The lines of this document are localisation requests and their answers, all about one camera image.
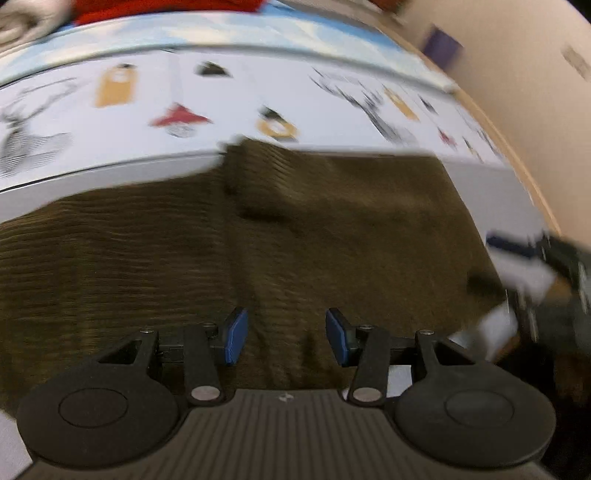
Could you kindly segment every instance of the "wooden edge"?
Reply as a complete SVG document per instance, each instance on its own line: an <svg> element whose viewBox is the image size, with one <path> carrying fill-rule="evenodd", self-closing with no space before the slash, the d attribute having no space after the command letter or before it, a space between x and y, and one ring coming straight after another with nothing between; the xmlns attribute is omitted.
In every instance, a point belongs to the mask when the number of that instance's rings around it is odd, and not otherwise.
<svg viewBox="0 0 591 480"><path fill-rule="evenodd" d="M390 37L405 50L408 50L421 57L425 64L428 65L428 67L432 70L445 73L437 65L435 65L428 57L426 57L423 54L423 52L421 52L417 47L412 45L408 40L402 38L400 34L391 31L390 28L387 29L388 31L385 31L386 29L382 29L379 27L377 28L380 30L381 33L383 33L387 37ZM513 150L513 148L509 145L507 140L505 140L498 128L486 116L484 111L482 111L482 109L478 107L476 102L466 92L464 92L464 90L458 88L458 90L454 92L453 96L466 110L468 110L468 112L470 112L474 119L489 135L491 140L500 149L501 153L507 158L507 160L509 160L509 163L515 170L515 174L517 175L521 183L524 185L527 192L530 194L532 202L536 205L536 207L538 207L542 215L544 215L544 219L548 224L550 230L557 233L558 235L561 235L562 231L560 230L558 221L554 216L554 213L550 209L548 201L546 201L544 195L542 194L540 187L535 182L530 171L527 169L523 161L519 158L515 150Z"/></svg>

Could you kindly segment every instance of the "red clothing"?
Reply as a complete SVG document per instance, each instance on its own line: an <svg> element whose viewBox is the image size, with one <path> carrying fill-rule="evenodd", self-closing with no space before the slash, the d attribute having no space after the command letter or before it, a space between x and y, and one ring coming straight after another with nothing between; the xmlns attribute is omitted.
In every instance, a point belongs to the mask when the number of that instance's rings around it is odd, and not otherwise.
<svg viewBox="0 0 591 480"><path fill-rule="evenodd" d="M84 25L111 18L175 10L255 12L263 0L76 0L75 23Z"/></svg>

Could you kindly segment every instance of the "reindeer illustration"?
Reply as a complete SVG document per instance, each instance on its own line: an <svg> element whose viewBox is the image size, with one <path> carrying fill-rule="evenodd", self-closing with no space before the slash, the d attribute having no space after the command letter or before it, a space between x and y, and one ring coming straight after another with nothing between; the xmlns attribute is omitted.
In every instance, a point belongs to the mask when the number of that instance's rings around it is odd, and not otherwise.
<svg viewBox="0 0 591 480"><path fill-rule="evenodd" d="M3 176L14 175L24 167L36 167L48 163L68 145L70 134L56 134L49 137L33 135L30 133L30 120L77 89L75 79L59 80L25 89L14 101L2 108L0 120L6 122L10 129L0 148L0 170ZM44 101L31 112L25 113L28 109L27 100L34 98L34 92L40 92Z"/></svg>
<svg viewBox="0 0 591 480"><path fill-rule="evenodd" d="M335 97L343 98L351 105L363 110L365 115L368 116L378 132L380 132L380 134L389 142L402 144L415 142L415 138L410 131L406 130L405 128L394 127L380 117L378 109L384 102L384 98L380 94L371 92L367 88L363 87L363 99L359 101L352 95L345 93L341 88L327 85L323 77L321 77L318 81L314 80L313 78L310 79L325 92L328 92Z"/></svg>

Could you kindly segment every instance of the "brown cloth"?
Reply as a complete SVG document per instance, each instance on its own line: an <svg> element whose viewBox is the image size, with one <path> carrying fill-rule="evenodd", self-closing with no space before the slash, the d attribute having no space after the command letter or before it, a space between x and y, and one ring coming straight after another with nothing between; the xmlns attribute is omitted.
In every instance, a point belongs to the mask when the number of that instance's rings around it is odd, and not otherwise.
<svg viewBox="0 0 591 480"><path fill-rule="evenodd" d="M231 387L342 387L324 312L395 335L452 333L501 299L436 158L332 157L246 140L223 166L98 190L0 226L0 402L133 330L249 309Z"/></svg>

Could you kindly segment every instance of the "beige wall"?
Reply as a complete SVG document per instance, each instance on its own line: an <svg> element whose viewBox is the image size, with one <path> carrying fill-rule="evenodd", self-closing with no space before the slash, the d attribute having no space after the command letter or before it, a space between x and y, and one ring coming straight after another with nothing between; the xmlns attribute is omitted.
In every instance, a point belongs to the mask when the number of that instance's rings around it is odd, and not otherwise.
<svg viewBox="0 0 591 480"><path fill-rule="evenodd" d="M591 244L591 25L566 0L413 0L399 32L422 47L436 24L464 45L450 75L531 172L563 233Z"/></svg>

